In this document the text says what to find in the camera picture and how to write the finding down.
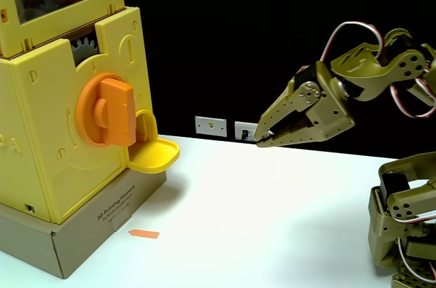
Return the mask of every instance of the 3d printing filament box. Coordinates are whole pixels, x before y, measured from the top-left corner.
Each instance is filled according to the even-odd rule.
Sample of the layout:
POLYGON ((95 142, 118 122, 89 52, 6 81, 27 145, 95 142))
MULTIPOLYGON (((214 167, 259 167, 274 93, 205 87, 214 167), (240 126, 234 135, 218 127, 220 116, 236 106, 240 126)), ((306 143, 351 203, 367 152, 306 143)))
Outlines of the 3d printing filament box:
POLYGON ((165 181, 125 170, 61 225, 0 204, 0 251, 68 278, 165 181))

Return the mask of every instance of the electrical outlet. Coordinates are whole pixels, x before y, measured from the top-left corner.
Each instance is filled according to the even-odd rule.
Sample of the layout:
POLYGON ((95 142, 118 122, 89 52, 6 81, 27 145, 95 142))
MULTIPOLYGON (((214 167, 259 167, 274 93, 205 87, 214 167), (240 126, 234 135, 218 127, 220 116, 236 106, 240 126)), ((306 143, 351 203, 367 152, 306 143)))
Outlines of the electrical outlet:
POLYGON ((234 122, 234 137, 236 140, 242 140, 243 138, 243 130, 248 131, 248 136, 245 138, 245 142, 255 142, 253 139, 254 133, 258 128, 257 123, 242 123, 240 121, 234 122))
POLYGON ((227 120, 196 116, 196 133, 227 137, 227 120))

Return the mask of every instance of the yellow frame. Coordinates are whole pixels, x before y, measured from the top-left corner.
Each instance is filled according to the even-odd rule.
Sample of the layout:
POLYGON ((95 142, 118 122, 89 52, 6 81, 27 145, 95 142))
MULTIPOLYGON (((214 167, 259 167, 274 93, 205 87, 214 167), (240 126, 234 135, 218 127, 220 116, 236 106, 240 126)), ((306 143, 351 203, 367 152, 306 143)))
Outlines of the yellow frame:
POLYGON ((7 13, 7 22, 0 20, 0 56, 10 58, 26 52, 26 39, 36 46, 110 15, 110 5, 114 11, 125 7, 124 0, 83 0, 20 24, 15 0, 0 0, 0 10, 7 13))

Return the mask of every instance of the yellow plastic housing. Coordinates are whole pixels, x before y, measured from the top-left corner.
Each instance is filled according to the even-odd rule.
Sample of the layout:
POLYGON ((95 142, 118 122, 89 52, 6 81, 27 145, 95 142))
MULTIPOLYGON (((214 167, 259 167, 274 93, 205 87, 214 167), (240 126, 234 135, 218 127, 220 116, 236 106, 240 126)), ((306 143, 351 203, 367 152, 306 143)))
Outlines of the yellow plastic housing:
MULTIPOLYGON (((0 10, 4 2, 0 0, 0 10)), ((12 24, 0 22, 3 52, 24 52, 0 58, 1 203, 62 223, 125 168, 154 174, 177 160, 178 146, 157 137, 138 8, 127 7, 96 22, 99 54, 77 67, 70 41, 54 39, 83 25, 78 18, 93 22, 107 16, 108 4, 124 7, 122 2, 86 0, 23 25, 18 18, 12 24), (24 37, 34 43, 54 40, 21 51, 24 37), (133 87, 137 140, 130 147, 94 147, 77 130, 78 98, 102 73, 116 74, 133 87)), ((7 3, 7 9, 15 10, 13 0, 7 3)))
POLYGON ((10 58, 124 8, 124 0, 83 0, 20 24, 15 0, 0 0, 0 54, 10 58))

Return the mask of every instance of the gray gear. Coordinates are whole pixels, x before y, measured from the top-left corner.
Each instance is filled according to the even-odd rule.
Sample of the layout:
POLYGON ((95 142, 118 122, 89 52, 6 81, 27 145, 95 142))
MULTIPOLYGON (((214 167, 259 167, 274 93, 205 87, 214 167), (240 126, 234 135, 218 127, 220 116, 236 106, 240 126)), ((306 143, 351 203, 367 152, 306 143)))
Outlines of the gray gear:
POLYGON ((71 45, 71 49, 73 51, 74 63, 76 64, 76 67, 85 59, 90 58, 91 56, 99 53, 98 46, 95 47, 95 42, 93 40, 90 43, 87 37, 83 39, 83 43, 82 41, 80 41, 80 38, 78 38, 76 40, 76 43, 77 43, 77 47, 71 45))

